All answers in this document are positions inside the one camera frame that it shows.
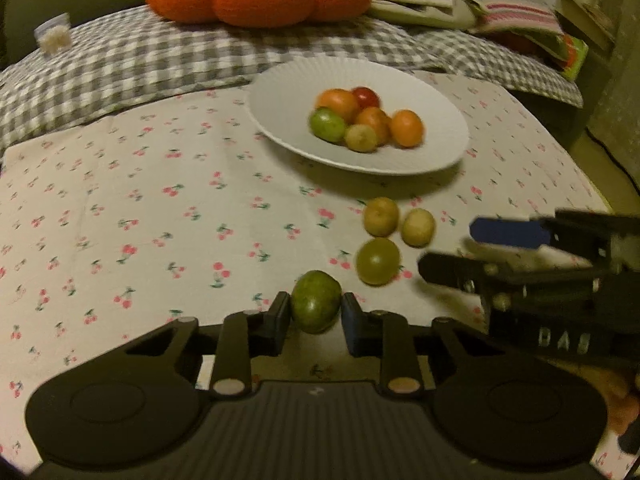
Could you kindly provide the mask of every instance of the black and white checkered blanket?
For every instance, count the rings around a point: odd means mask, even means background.
[[[500,70],[493,54],[486,57],[480,51],[472,73],[458,55],[447,57],[468,48],[463,41],[459,48],[450,38],[437,48],[429,33],[409,34],[364,16],[333,25],[243,30],[177,25],[143,6],[76,27],[72,37],[71,50],[48,60],[33,52],[0,74],[0,155],[22,140],[135,105],[247,83],[297,56],[359,57],[408,71],[439,68],[572,105],[582,100],[575,85],[539,63],[527,60],[525,68],[514,69],[517,63],[508,62]]]

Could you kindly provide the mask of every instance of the striped fabric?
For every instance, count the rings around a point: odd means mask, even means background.
[[[542,0],[470,0],[481,17],[474,32],[523,32],[562,34],[553,10]]]

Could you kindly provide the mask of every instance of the table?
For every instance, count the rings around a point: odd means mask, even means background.
[[[365,310],[399,312],[412,324],[451,316],[482,329],[478,298],[425,284],[420,251],[398,234],[397,279],[380,289],[357,279],[370,198],[430,210],[433,250],[480,256],[465,239],[475,216],[605,210],[569,155],[504,89],[417,75],[452,100],[471,132],[459,164],[420,177],[348,173],[284,151],[249,121],[243,88],[170,98],[9,149],[0,180],[2,455],[23,470],[39,462],[23,412],[43,381],[178,316],[212,324],[268,308],[310,269],[329,272]],[[505,259],[574,264],[551,251]],[[254,372],[375,378],[378,362],[350,358],[339,327],[323,336],[293,330],[281,360],[259,358]]]

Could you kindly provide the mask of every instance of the white plate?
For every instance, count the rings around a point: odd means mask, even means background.
[[[383,146],[357,153],[313,135],[308,117],[318,94],[329,88],[371,88],[382,109],[413,110],[426,128],[424,142],[413,149]],[[311,57],[277,65],[258,75],[246,101],[249,116],[271,140],[312,160],[373,174],[411,175],[442,170],[467,148],[465,118],[449,99],[417,77],[361,59]]]

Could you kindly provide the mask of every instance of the orange fruit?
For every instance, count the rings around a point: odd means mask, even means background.
[[[355,124],[371,126],[378,138],[378,145],[383,146],[389,142],[389,117],[380,108],[369,107],[361,111],[356,117]]]
[[[391,117],[391,136],[403,148],[414,148],[422,142],[424,125],[411,110],[398,110]]]
[[[360,111],[356,96],[341,88],[322,92],[316,99],[316,108],[329,108],[340,115],[347,124],[353,124]]]

